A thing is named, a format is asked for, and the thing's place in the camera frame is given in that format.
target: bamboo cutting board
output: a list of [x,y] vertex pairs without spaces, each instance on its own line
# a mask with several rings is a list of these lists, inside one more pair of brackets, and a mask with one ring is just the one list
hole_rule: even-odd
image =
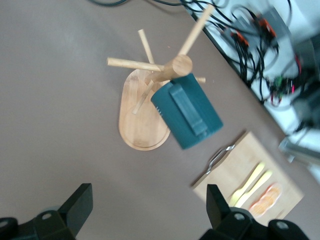
[[[259,177],[267,170],[271,170],[273,174],[241,208],[249,210],[250,206],[259,200],[268,186],[276,182],[281,184],[282,194],[275,205],[268,209],[263,216],[256,218],[257,222],[267,226],[272,219],[283,219],[300,202],[303,193],[251,132],[245,133],[235,143],[235,148],[226,154],[208,175],[204,175],[194,184],[193,190],[203,201],[206,201],[207,184],[216,184],[228,203],[232,194],[245,184],[260,162],[264,162],[265,167]],[[252,188],[259,177],[249,186],[246,192]]]

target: table surface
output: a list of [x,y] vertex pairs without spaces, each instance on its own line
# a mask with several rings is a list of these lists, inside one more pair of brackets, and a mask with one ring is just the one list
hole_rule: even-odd
[[189,52],[193,73],[224,127],[181,150],[172,136],[138,151],[118,131],[123,83],[130,69],[107,57],[146,62],[138,30],[164,64],[194,20],[183,7],[131,0],[113,8],[86,0],[0,2],[0,216],[20,223],[60,206],[92,183],[94,207],[78,240],[194,240],[210,228],[192,183],[209,158],[252,131],[305,197],[286,219],[311,238],[318,227],[319,185],[278,150],[284,134],[201,33]]

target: oval wooden base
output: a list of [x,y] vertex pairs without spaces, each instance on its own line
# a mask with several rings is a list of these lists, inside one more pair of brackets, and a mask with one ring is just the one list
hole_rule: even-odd
[[145,78],[151,72],[134,70],[125,80],[119,115],[119,132],[124,142],[131,148],[149,151],[160,147],[169,137],[170,130],[150,101],[153,88],[137,114],[132,111],[143,92],[147,89]]

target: teal cup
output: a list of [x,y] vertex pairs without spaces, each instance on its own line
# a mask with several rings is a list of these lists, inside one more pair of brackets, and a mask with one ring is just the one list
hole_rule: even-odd
[[207,139],[223,126],[192,73],[162,86],[154,93],[151,102],[182,149]]

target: mug handle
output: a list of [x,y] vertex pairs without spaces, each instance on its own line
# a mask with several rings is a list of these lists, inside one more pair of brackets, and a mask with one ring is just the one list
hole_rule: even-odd
[[183,87],[177,83],[170,87],[168,91],[193,133],[196,136],[205,133],[208,126],[190,101]]

